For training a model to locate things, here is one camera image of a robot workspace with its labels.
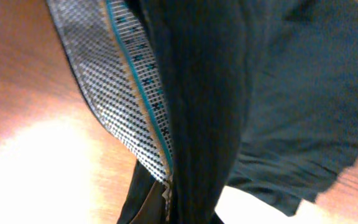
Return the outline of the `black shorts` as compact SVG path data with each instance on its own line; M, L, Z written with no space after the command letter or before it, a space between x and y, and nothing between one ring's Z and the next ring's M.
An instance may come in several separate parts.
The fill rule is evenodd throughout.
M135 155L119 223L317 222L358 159L358 1L48 0Z

